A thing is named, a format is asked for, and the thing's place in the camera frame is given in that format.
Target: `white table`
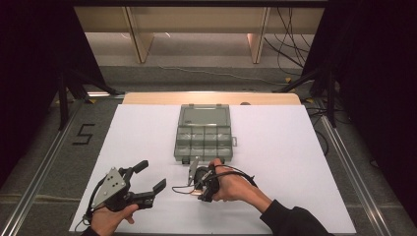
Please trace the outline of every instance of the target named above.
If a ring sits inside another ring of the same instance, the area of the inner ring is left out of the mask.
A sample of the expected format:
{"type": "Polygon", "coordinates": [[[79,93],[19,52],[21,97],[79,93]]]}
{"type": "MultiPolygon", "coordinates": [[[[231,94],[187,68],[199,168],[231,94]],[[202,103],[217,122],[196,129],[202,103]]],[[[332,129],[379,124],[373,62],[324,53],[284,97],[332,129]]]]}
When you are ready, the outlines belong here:
{"type": "MultiPolygon", "coordinates": [[[[149,191],[163,178],[167,187],[153,208],[134,214],[136,224],[122,222],[118,232],[270,234],[251,206],[203,203],[171,190],[185,185],[188,174],[188,166],[173,156],[179,112],[180,105],[119,105],[70,231],[110,167],[131,167],[146,159],[149,167],[132,177],[130,191],[149,191]]],[[[308,209],[329,232],[355,233],[304,106],[230,105],[230,116],[238,147],[228,164],[255,175],[259,187],[284,206],[308,209]]]]}

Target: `black sleeve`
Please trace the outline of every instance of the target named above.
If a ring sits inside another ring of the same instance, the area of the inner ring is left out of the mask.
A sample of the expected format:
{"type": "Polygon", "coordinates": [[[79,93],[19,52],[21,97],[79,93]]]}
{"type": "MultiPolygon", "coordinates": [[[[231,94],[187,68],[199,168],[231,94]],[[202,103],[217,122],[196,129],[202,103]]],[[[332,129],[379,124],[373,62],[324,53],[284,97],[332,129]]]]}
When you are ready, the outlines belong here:
{"type": "Polygon", "coordinates": [[[91,227],[88,227],[81,236],[99,236],[91,227]]]}
{"type": "Polygon", "coordinates": [[[274,200],[261,215],[261,220],[272,230],[274,236],[322,236],[332,235],[306,209],[286,208],[274,200]]]}

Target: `hand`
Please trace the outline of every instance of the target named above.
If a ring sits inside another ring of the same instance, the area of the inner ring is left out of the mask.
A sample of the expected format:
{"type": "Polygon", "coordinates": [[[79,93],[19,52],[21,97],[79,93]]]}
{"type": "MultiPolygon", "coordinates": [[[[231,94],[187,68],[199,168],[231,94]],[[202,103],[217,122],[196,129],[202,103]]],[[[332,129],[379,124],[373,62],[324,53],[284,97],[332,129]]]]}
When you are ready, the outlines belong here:
{"type": "Polygon", "coordinates": [[[112,235],[123,219],[126,219],[130,224],[135,223],[132,216],[138,209],[138,205],[129,205],[117,212],[113,212],[107,207],[100,208],[92,215],[91,229],[100,236],[112,235]]]}
{"type": "MultiPolygon", "coordinates": [[[[219,158],[213,160],[210,164],[214,166],[221,165],[219,158]]],[[[231,168],[224,166],[215,167],[215,173],[220,174],[227,171],[233,171],[231,168]]],[[[252,186],[246,179],[239,175],[229,174],[218,177],[220,189],[212,196],[215,201],[243,201],[254,206],[258,211],[264,212],[272,200],[268,198],[260,189],[252,186]]]]}

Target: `person's left hand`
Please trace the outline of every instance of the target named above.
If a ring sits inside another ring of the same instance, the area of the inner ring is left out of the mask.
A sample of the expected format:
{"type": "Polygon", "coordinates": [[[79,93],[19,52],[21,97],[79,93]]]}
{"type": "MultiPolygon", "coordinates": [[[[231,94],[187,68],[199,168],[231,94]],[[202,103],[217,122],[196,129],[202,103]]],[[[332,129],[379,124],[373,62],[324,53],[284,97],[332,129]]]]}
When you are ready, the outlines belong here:
{"type": "Polygon", "coordinates": [[[139,209],[138,205],[126,206],[123,210],[113,212],[107,207],[100,208],[92,215],[91,229],[100,236],[112,235],[123,219],[130,224],[135,223],[133,213],[139,209]]]}

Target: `green translucent box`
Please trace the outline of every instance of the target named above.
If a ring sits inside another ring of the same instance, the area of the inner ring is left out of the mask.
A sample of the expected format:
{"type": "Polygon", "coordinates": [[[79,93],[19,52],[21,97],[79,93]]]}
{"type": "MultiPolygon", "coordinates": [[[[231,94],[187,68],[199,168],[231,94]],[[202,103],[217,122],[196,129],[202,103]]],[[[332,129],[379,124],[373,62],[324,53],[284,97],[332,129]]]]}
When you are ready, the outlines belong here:
{"type": "Polygon", "coordinates": [[[199,157],[230,161],[233,156],[230,110],[228,105],[182,105],[175,140],[174,156],[184,164],[199,157]]]}

